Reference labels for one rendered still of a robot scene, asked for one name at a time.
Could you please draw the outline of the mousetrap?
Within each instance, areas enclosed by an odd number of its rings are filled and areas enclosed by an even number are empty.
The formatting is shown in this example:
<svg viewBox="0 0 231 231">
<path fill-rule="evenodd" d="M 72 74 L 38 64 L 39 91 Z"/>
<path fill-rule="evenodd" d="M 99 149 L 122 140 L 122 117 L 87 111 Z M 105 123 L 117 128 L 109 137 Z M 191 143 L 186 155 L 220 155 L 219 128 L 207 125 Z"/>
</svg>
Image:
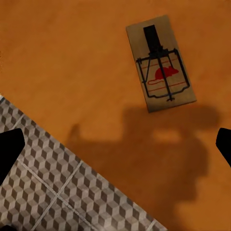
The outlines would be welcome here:
<svg viewBox="0 0 231 231">
<path fill-rule="evenodd" d="M 126 27 L 149 113 L 197 101 L 168 15 Z"/>
</svg>

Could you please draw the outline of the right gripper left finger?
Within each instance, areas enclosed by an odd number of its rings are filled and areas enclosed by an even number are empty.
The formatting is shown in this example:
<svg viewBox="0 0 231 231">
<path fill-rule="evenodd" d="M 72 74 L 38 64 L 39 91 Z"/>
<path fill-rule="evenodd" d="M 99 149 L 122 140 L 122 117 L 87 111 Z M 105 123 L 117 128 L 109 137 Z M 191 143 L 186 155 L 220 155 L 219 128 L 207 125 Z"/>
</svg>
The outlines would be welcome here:
<svg viewBox="0 0 231 231">
<path fill-rule="evenodd" d="M 0 133 L 0 186 L 25 147 L 20 128 Z"/>
</svg>

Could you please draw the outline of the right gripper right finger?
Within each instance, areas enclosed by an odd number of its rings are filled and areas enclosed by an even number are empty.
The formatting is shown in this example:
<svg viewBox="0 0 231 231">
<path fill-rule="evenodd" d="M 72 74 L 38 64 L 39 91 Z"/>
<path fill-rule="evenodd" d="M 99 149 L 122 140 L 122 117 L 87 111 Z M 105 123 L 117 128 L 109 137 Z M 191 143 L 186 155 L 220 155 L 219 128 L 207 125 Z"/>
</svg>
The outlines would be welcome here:
<svg viewBox="0 0 231 231">
<path fill-rule="evenodd" d="M 222 153 L 225 160 L 231 166 L 231 129 L 219 129 L 216 146 Z"/>
</svg>

